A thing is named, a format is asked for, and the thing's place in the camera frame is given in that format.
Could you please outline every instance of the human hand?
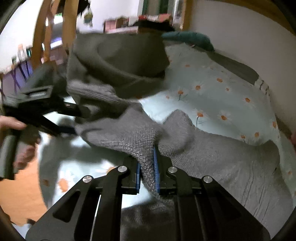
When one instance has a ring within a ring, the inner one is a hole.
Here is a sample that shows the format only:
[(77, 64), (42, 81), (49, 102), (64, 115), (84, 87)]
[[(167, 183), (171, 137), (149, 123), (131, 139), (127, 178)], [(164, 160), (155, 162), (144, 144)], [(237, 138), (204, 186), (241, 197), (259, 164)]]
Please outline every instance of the human hand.
[[(23, 130), (26, 128), (26, 124), (23, 122), (18, 121), (14, 117), (7, 117), (7, 116), (0, 116), (0, 146), (2, 146), (3, 141), (6, 136), (6, 132), (8, 129), (15, 129), (15, 130)], [(39, 135), (35, 135), (35, 137), (20, 150), (16, 156), (16, 160), (14, 161), (14, 167), (18, 170), (24, 169), (28, 162), (30, 162), (36, 154), (36, 146), (35, 144), (39, 144), (40, 137)]]

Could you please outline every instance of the white wall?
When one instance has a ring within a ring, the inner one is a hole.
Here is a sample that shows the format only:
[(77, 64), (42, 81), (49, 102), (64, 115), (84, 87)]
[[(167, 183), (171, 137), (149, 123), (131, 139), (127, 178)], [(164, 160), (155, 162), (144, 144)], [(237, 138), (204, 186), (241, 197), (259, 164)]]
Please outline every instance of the white wall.
[(296, 130), (296, 37), (273, 20), (233, 4), (196, 0), (191, 30), (253, 68), (267, 82), (276, 114)]
[(143, 8), (141, 0), (92, 0), (91, 10), (94, 14), (93, 27), (90, 28), (83, 24), (83, 15), (77, 18), (77, 28), (84, 31), (103, 31), (105, 19), (116, 18), (119, 16), (137, 16), (139, 6)]
[[(19, 44), (32, 45), (36, 20), (43, 0), (26, 0), (13, 14), (0, 35), (0, 71), (12, 64), (11, 57), (17, 55)], [(83, 16), (77, 18), (81, 31), (103, 31), (103, 21), (121, 15), (137, 16), (142, 13), (143, 0), (93, 0), (93, 28), (83, 24)]]
[(159, 0), (149, 0), (148, 1), (148, 8), (147, 8), (147, 15), (158, 15), (159, 13)]
[(19, 44), (32, 45), (36, 20), (43, 0), (26, 0), (12, 15), (0, 35), (0, 70), (11, 65)]

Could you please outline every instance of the white daisy print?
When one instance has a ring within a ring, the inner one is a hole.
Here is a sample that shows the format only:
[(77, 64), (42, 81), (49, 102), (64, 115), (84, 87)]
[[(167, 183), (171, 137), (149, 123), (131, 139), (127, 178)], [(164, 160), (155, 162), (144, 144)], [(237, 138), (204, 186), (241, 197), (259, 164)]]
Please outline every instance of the white daisy print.
[(179, 101), (188, 94), (188, 91), (187, 91), (187, 89), (185, 89), (183, 87), (178, 87), (178, 90), (176, 91), (176, 94), (178, 96), (178, 101)]
[(240, 134), (238, 137), (237, 137), (238, 140), (240, 141), (243, 141), (244, 143), (248, 143), (248, 139), (247, 137), (244, 135), (244, 134)]
[(276, 120), (270, 120), (270, 127), (273, 130), (278, 130), (279, 129)]
[(219, 114), (217, 115), (218, 119), (220, 119), (222, 122), (229, 124), (231, 119), (231, 114), (227, 111), (221, 110)]
[(259, 141), (259, 139), (260, 139), (260, 132), (256, 131), (253, 135), (253, 141), (256, 143)]
[(205, 85), (198, 81), (198, 82), (194, 82), (193, 86), (192, 86), (192, 90), (196, 93), (196, 94), (202, 94), (205, 91)]
[(243, 98), (243, 102), (244, 102), (248, 107), (250, 107), (250, 108), (255, 107), (255, 104), (254, 104), (253, 100), (250, 99), (249, 97), (244, 97), (244, 98)]
[(60, 171), (56, 186), (57, 194), (63, 195), (71, 189), (75, 185), (74, 178), (75, 175), (70, 170)]
[(196, 118), (196, 127), (197, 127), (198, 124), (203, 123), (203, 121), (207, 117), (207, 114), (203, 110), (194, 109), (193, 111), (194, 111), (194, 115), (195, 115), (195, 118)]
[(107, 175), (108, 172), (110, 172), (114, 168), (115, 166), (111, 162), (103, 159), (100, 164), (100, 169), (95, 169), (95, 172), (101, 173), (100, 176), (104, 176), (104, 175)]

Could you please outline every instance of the light blue bedsheet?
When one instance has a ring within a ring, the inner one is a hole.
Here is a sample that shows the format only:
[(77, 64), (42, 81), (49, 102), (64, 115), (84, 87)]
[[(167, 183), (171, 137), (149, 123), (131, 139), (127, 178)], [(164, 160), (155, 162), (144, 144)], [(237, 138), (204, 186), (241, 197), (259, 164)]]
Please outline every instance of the light blue bedsheet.
[[(280, 134), (270, 101), (260, 90), (240, 79), (205, 54), (185, 44), (166, 48), (170, 66), (164, 84), (167, 90), (140, 99), (145, 112), (163, 122), (176, 109), (188, 114), (194, 125), (206, 132), (220, 134), (259, 145), (273, 140), (280, 151), (281, 169), (295, 203), (296, 158), (289, 141)], [(58, 123), (72, 117), (50, 113)], [(51, 207), (65, 193), (59, 181), (70, 189), (85, 175), (100, 177), (121, 165), (124, 153), (91, 148), (81, 137), (55, 138), (42, 133), (39, 146), (40, 185), (44, 201)], [(124, 195), (122, 207), (145, 202), (150, 194), (141, 185), (137, 196)]]

